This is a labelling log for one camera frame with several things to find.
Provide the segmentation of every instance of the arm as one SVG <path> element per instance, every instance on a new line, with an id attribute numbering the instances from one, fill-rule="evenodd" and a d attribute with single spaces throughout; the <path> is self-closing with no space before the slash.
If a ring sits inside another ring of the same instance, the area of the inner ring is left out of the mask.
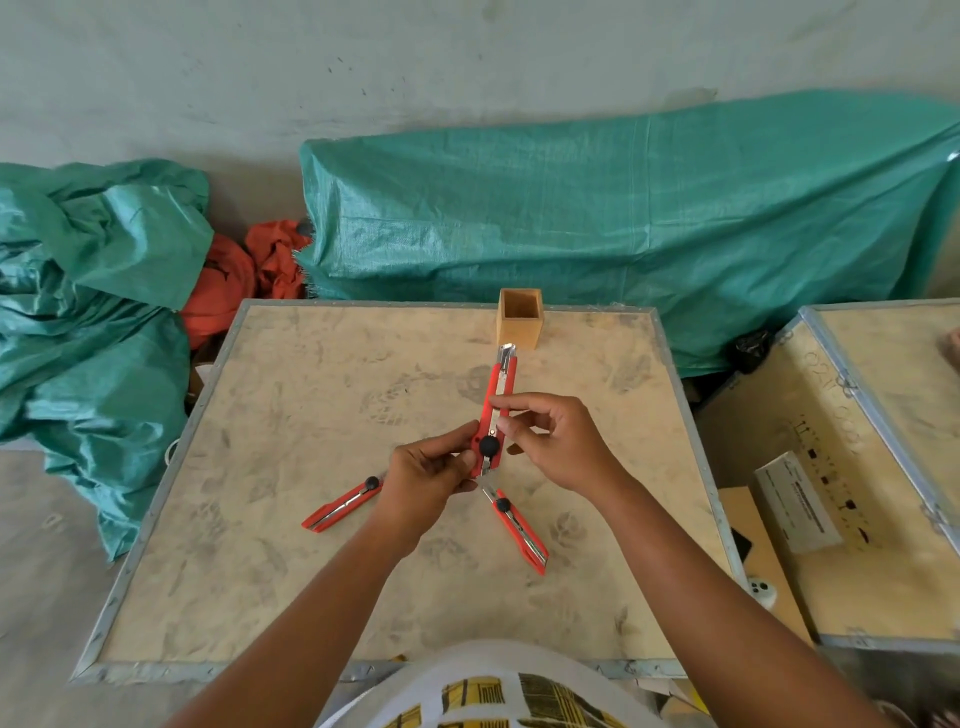
<path id="1" fill-rule="evenodd" d="M 500 428 L 543 473 L 586 497 L 719 725 L 889 728 L 880 713 L 707 554 L 613 457 L 575 398 L 526 394 Z M 531 427 L 547 430 L 535 433 Z"/>
<path id="2" fill-rule="evenodd" d="M 370 517 L 293 603 L 167 728 L 309 728 L 363 633 L 387 577 L 417 547 L 475 455 L 477 422 L 397 448 Z M 453 456 L 452 452 L 461 451 Z"/>

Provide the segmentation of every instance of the yellow pattern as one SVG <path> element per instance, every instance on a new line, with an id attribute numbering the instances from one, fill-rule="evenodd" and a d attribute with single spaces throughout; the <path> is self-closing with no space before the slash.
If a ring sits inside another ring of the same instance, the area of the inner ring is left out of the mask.
<path id="1" fill-rule="evenodd" d="M 619 720 L 594 708 L 567 686 L 539 675 L 519 674 L 529 718 L 517 722 L 524 728 L 557 728 L 564 723 L 579 728 L 626 728 Z"/>
<path id="2" fill-rule="evenodd" d="M 469 677 L 444 686 L 444 713 L 467 705 L 504 704 L 503 685 L 497 677 Z"/>
<path id="3" fill-rule="evenodd" d="M 510 720 L 505 717 L 458 720 L 455 723 L 439 723 L 437 728 L 510 728 Z"/>
<path id="4" fill-rule="evenodd" d="M 387 723 L 383 728 L 420 728 L 420 704 Z"/>

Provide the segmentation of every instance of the green tarp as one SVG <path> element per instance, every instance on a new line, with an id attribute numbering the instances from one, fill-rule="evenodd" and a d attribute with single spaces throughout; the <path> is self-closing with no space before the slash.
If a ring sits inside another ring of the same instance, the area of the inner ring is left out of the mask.
<path id="1" fill-rule="evenodd" d="M 306 142 L 323 298 L 653 305 L 681 374 L 806 303 L 920 295 L 960 109 L 814 91 L 664 114 Z"/>
<path id="2" fill-rule="evenodd" d="M 213 231 L 206 177 L 160 159 L 0 164 L 0 442 L 48 473 L 127 551 L 186 422 L 180 316 Z"/>

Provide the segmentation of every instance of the red utility knife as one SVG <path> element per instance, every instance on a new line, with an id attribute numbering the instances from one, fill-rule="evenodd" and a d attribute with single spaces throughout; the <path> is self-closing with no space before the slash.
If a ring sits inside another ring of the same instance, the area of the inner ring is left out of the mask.
<path id="1" fill-rule="evenodd" d="M 497 429 L 496 421 L 501 417 L 509 416 L 510 409 L 494 410 L 490 404 L 490 397 L 511 395 L 514 392 L 515 377 L 516 347 L 513 344 L 506 344 L 497 352 L 496 363 L 493 364 L 490 372 L 487 395 L 483 399 L 480 426 L 470 442 L 470 448 L 477 455 L 477 463 L 470 472 L 471 478 L 479 477 L 500 464 L 500 455 L 503 454 L 503 433 Z"/>
<path id="2" fill-rule="evenodd" d="M 482 478 L 480 488 L 490 500 L 496 515 L 514 537 L 523 558 L 543 576 L 546 573 L 547 559 L 550 558 L 546 546 L 503 491 L 494 490 L 489 482 L 489 478 L 492 478 L 491 471 L 500 464 L 500 456 L 503 454 L 503 433 L 497 428 L 496 422 L 501 417 L 510 416 L 509 408 L 494 410 L 490 404 L 490 397 L 512 394 L 515 377 L 516 347 L 513 344 L 506 344 L 497 352 L 496 363 L 493 364 L 490 372 L 490 383 L 487 385 L 487 396 L 484 397 L 480 426 L 470 442 L 470 447 L 477 453 L 477 464 L 473 467 L 470 477 Z"/>
<path id="3" fill-rule="evenodd" d="M 534 529 L 530 527 L 530 524 L 520 515 L 510 499 L 504 496 L 503 491 L 499 488 L 494 493 L 491 488 L 485 485 L 483 486 L 483 493 L 490 499 L 496 515 L 500 517 L 503 524 L 507 526 L 507 530 L 510 531 L 510 535 L 514 537 L 523 558 L 537 570 L 540 576 L 546 574 L 546 561 L 550 558 L 550 553 L 543 545 L 543 541 L 534 533 Z"/>
<path id="4" fill-rule="evenodd" d="M 331 525 L 352 513 L 379 493 L 381 485 L 383 485 L 383 477 L 371 475 L 353 490 L 344 493 L 327 505 L 321 506 L 300 525 L 314 533 L 326 531 Z"/>

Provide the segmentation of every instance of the forearm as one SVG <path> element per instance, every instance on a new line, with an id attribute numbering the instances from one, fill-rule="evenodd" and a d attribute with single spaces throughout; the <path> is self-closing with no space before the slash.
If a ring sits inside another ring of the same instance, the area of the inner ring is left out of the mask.
<path id="1" fill-rule="evenodd" d="M 629 477 L 592 494 L 663 634 L 720 725 L 887 726 L 832 667 Z"/>
<path id="2" fill-rule="evenodd" d="M 402 554 L 388 534 L 367 521 L 167 728 L 312 726 Z"/>

